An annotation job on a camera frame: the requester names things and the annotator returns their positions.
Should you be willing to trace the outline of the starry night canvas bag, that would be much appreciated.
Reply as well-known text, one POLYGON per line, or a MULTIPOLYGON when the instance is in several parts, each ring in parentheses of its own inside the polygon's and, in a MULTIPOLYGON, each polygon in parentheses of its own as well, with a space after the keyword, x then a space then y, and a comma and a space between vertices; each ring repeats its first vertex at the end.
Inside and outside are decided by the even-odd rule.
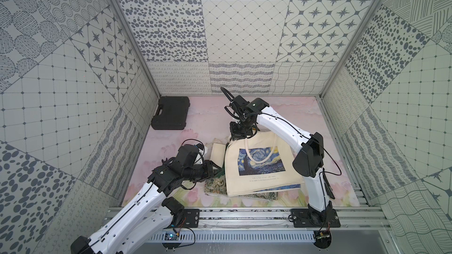
POLYGON ((228 196, 299 189, 304 180, 293 168, 290 146, 272 132, 231 141, 224 170, 228 196))

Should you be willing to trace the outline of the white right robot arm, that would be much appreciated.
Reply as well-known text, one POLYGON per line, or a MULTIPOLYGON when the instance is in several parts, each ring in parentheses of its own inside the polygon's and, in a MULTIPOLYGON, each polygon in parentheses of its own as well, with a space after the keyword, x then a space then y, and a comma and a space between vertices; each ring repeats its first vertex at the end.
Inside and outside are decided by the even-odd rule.
POLYGON ((230 104, 225 110, 236 119, 230 123, 233 140, 256 138, 261 125, 286 142, 295 152, 293 168, 302 176, 308 190, 308 209, 312 214, 326 216, 333 209, 334 195, 326 177, 328 171, 324 169, 324 155, 328 152, 324 149, 323 136, 295 126, 261 98, 251 102, 240 95, 228 99, 230 104))

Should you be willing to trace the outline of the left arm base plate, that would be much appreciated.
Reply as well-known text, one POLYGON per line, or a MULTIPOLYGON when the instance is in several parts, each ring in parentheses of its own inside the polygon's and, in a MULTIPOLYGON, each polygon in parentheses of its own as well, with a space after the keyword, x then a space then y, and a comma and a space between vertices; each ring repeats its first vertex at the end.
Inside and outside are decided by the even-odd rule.
POLYGON ((159 224, 162 229, 197 228, 200 220, 199 209, 184 209, 173 212, 168 208, 158 208, 151 218, 151 223, 159 224))

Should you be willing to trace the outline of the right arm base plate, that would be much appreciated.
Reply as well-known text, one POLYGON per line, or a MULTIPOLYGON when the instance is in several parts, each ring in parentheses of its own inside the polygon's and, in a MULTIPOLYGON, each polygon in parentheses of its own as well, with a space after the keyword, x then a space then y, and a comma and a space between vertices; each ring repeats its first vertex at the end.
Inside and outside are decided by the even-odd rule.
POLYGON ((295 228, 339 228, 341 223, 335 209, 323 212, 308 208, 291 209, 288 220, 295 228))

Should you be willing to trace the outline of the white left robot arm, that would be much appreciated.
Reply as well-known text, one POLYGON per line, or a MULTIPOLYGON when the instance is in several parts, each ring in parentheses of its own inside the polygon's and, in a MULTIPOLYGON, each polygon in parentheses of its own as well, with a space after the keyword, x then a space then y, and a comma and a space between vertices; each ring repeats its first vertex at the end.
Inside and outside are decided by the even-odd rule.
POLYGON ((175 157, 162 160, 133 199, 90 237, 80 236, 70 246, 73 254, 131 254, 164 228, 184 223, 184 207, 171 196, 185 181, 197 184, 219 169, 204 159, 200 141, 182 144, 175 157))

